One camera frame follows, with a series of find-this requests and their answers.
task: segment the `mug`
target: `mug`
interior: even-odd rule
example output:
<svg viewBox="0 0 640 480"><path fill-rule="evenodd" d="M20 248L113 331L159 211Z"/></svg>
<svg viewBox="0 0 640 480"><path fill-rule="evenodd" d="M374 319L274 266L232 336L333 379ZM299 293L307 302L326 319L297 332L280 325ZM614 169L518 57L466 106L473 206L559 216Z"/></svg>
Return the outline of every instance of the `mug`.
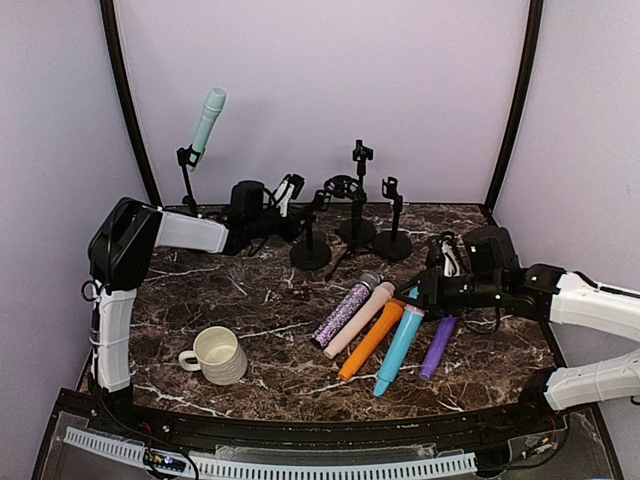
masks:
<svg viewBox="0 0 640 480"><path fill-rule="evenodd" d="M195 359L196 363L187 360ZM178 356L180 366L188 372L202 370L205 378L216 385L230 385L247 371L247 356L238 339L225 327L203 330L193 342L193 350Z"/></svg>

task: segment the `marble surface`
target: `marble surface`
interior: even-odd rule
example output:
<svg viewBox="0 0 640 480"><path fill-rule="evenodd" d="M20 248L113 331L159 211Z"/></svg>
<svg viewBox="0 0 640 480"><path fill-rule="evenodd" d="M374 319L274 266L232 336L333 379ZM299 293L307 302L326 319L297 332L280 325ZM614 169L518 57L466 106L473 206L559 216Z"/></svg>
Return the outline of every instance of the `marble surface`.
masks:
<svg viewBox="0 0 640 480"><path fill-rule="evenodd" d="M331 246L333 261L344 248L333 230L348 216L348 206L332 205L318 219L317 232ZM365 218L379 230L388 229L391 208L367 205ZM515 402L529 375L553 364L534 322L505 318L496 333L486 336L459 322L434 378L424 382L418 372L437 327L425 322L382 398L374 398L372 391L389 338L348 383L339 380L338 371L349 352L329 360L309 342L363 270L402 283L422 268L429 235L443 230L463 234L485 224L477 206L407 205L400 226L413 241L411 257L396 264L373 255L349 259L328 283L324 276L330 266L317 272L293 269L290 246L278 238L252 258L246 252L224 257L156 249L132 317L135 403L201 415L305 422L413 418ZM466 318L478 326L492 321L493 312L476 311ZM200 372L178 365L178 354L213 325L234 331L247 354L249 367L240 383L215 386Z"/></svg>

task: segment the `wall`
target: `wall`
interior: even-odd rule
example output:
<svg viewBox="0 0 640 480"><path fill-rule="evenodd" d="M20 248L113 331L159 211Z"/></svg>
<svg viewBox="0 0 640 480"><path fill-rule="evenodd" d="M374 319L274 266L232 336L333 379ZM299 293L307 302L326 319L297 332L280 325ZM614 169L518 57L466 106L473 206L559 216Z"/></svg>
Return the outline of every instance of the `wall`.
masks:
<svg viewBox="0 0 640 480"><path fill-rule="evenodd" d="M500 149L527 0L121 0L133 94L163 200L184 195L175 150L193 138L212 86L229 93L196 199L226 203L239 180L304 198L355 174L354 140L375 149L368 193L400 180L413 201L481 202Z"/></svg>
<svg viewBox="0 0 640 480"><path fill-rule="evenodd" d="M497 220L524 264L547 262L640 290L640 3L545 5L530 94ZM636 348L557 328L571 364ZM602 410L628 478L639 478L638 408Z"/></svg>
<svg viewBox="0 0 640 480"><path fill-rule="evenodd" d="M60 387L88 352L87 245L145 199L93 0L0 16L0 479L30 478Z"/></svg>

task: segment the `glittery microphone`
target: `glittery microphone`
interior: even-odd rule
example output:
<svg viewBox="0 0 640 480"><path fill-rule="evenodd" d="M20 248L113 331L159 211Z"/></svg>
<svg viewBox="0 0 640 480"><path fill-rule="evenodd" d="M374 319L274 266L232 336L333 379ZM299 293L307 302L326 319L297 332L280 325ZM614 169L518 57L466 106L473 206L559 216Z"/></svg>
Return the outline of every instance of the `glittery microphone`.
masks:
<svg viewBox="0 0 640 480"><path fill-rule="evenodd" d="M340 329L353 317L358 309L367 301L371 292L380 283L380 276L366 271L358 280L340 305L322 322L311 337L311 343L318 348L325 348Z"/></svg>

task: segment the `blue microphone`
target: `blue microphone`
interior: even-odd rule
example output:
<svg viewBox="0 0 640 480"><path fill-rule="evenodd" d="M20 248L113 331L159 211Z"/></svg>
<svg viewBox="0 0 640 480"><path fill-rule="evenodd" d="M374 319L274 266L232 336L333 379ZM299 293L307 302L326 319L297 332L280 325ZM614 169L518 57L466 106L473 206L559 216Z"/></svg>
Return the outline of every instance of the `blue microphone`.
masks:
<svg viewBox="0 0 640 480"><path fill-rule="evenodd" d="M207 142L211 136L211 130L213 130L213 125L220 116L226 100L227 92L221 88L213 88L204 101L202 117L200 117L200 123L198 123L198 129L191 144L191 149L194 151L194 153L191 154L191 158L189 158L189 169L191 171L195 170L198 161L204 155Z"/></svg>

